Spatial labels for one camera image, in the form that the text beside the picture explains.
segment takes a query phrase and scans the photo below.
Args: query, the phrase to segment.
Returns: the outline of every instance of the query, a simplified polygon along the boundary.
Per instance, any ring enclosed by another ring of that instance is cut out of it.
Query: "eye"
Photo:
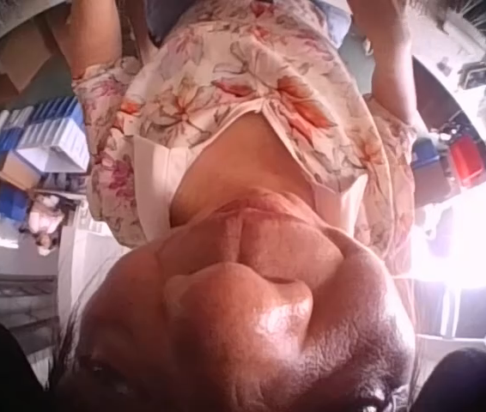
[[[109,391],[115,391],[122,396],[133,395],[133,390],[122,373],[104,362],[84,356],[79,359],[79,363],[92,377]]]

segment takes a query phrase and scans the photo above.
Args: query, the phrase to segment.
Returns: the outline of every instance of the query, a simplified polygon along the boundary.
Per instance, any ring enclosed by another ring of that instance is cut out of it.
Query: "blue storage bin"
[[[411,168],[418,169],[440,161],[440,154],[432,142],[427,137],[419,137],[412,149]]]
[[[25,221],[29,208],[29,196],[12,185],[0,185],[0,214],[13,221]]]

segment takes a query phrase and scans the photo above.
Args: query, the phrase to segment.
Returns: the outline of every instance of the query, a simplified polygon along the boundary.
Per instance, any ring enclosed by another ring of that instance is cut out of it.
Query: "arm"
[[[121,57],[121,27],[115,0],[75,0],[70,24],[71,74],[79,77],[93,64]]]
[[[406,124],[416,120],[416,90],[405,0],[349,0],[374,50],[373,97]]]

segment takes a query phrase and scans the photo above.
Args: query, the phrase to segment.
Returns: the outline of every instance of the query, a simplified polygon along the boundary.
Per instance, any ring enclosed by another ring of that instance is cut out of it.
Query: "white wall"
[[[129,249],[111,235],[64,227],[58,264],[58,315],[64,325],[74,308],[84,307],[109,269]]]

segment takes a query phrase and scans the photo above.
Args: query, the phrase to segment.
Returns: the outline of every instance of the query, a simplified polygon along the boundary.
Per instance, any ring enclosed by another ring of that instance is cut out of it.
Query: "orange flower print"
[[[254,89],[249,82],[243,79],[222,77],[219,80],[214,80],[212,84],[236,97],[247,97],[254,93]]]
[[[200,111],[218,105],[221,96],[215,86],[198,86],[191,78],[182,79],[179,87],[168,88],[156,100],[158,109],[143,125],[142,134],[147,136],[152,130],[155,136],[167,146],[174,143],[176,136],[186,141],[201,142],[210,133],[202,130],[194,121]],[[189,138],[189,133],[196,133]]]
[[[192,61],[195,65],[201,63],[204,53],[203,36],[195,34],[193,30],[183,30],[177,37],[166,44],[167,52],[159,64],[159,72],[163,80],[168,80],[182,67]]]
[[[131,100],[129,98],[123,99],[121,106],[119,108],[120,112],[130,114],[132,116],[137,116],[142,110],[143,103],[140,101]]]
[[[313,99],[313,91],[298,76],[283,76],[277,80],[277,91],[282,96],[282,103],[289,113],[284,116],[289,124],[297,129],[308,140],[311,140],[311,130],[309,125],[316,129],[330,129],[337,124],[331,118],[323,104]]]
[[[274,14],[274,5],[273,3],[254,1],[251,2],[251,12],[256,18],[264,15],[264,13],[267,16],[272,16]]]
[[[313,93],[298,76],[283,76],[277,79],[277,90],[296,99],[309,99]]]
[[[374,137],[367,140],[362,140],[359,143],[358,150],[359,159],[363,166],[383,165],[385,163],[382,145]]]

